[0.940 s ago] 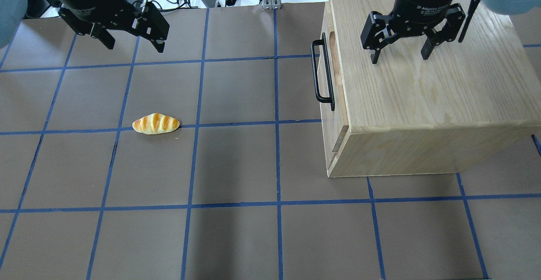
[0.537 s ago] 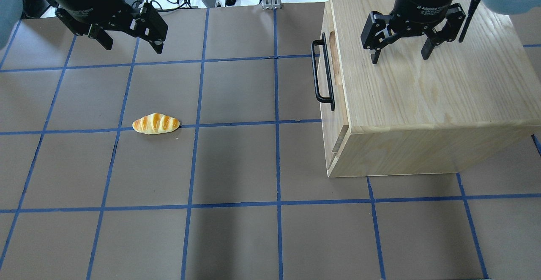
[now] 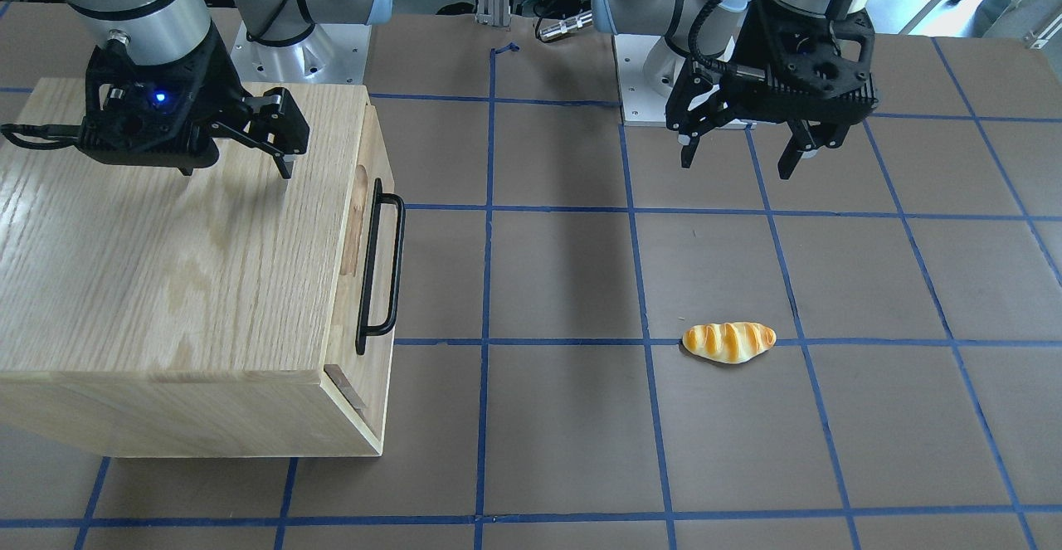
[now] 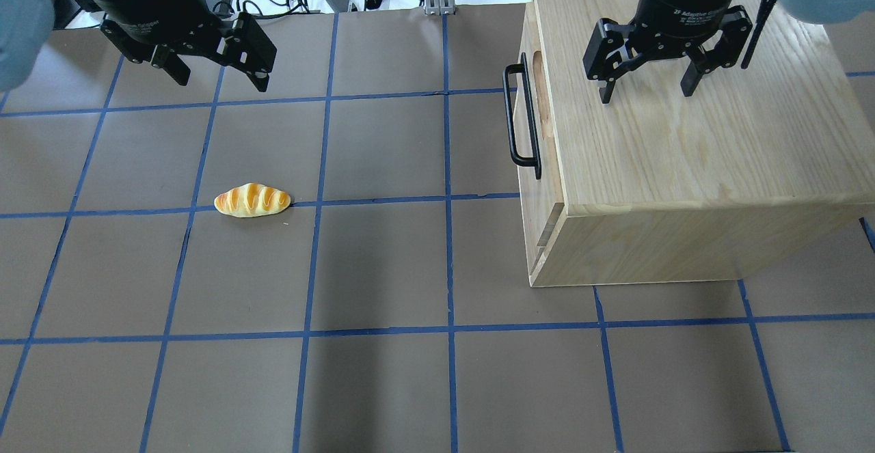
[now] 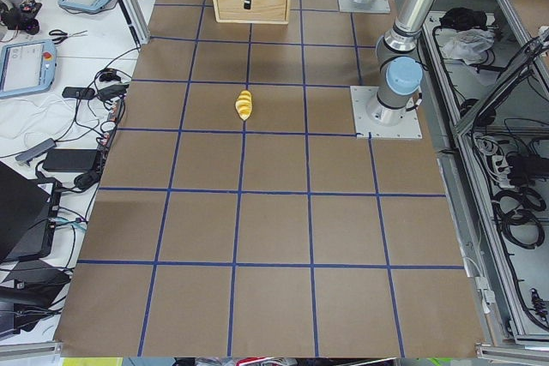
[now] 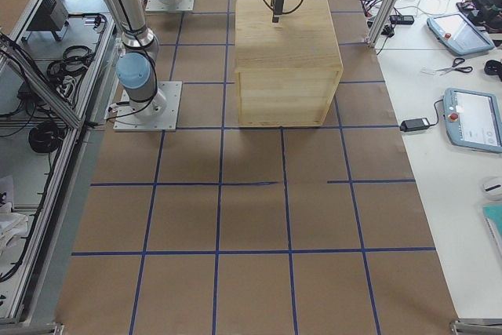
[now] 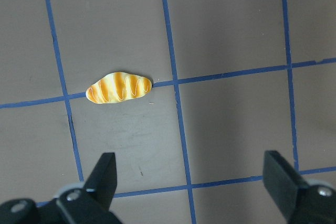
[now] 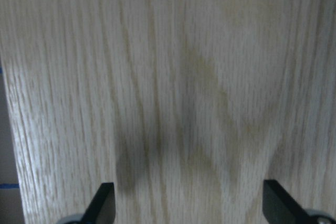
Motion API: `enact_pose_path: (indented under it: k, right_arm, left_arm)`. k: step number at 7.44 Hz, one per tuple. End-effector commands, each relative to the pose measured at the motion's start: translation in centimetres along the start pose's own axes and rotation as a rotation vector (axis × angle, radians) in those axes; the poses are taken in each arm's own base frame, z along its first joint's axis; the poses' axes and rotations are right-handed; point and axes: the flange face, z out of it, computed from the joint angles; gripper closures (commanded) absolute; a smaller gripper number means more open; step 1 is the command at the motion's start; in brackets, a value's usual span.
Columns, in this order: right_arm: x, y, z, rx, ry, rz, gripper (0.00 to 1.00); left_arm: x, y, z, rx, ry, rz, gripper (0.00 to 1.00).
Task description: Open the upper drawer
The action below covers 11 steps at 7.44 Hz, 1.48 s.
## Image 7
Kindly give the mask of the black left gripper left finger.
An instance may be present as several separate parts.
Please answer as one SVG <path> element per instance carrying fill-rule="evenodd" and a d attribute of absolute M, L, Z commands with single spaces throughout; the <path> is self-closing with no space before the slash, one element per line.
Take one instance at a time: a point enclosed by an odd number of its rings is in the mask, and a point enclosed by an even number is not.
<path fill-rule="evenodd" d="M 63 192 L 56 205 L 65 223 L 117 223 L 109 210 L 117 187 L 115 153 L 103 153 L 85 183 Z"/>

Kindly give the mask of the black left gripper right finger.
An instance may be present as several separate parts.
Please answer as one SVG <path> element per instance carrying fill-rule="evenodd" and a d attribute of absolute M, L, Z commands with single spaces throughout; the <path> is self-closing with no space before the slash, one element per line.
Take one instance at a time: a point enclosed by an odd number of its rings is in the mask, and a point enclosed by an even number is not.
<path fill-rule="evenodd" d="M 304 179 L 277 151 L 265 151 L 263 184 L 287 223 L 335 223 L 335 187 Z"/>

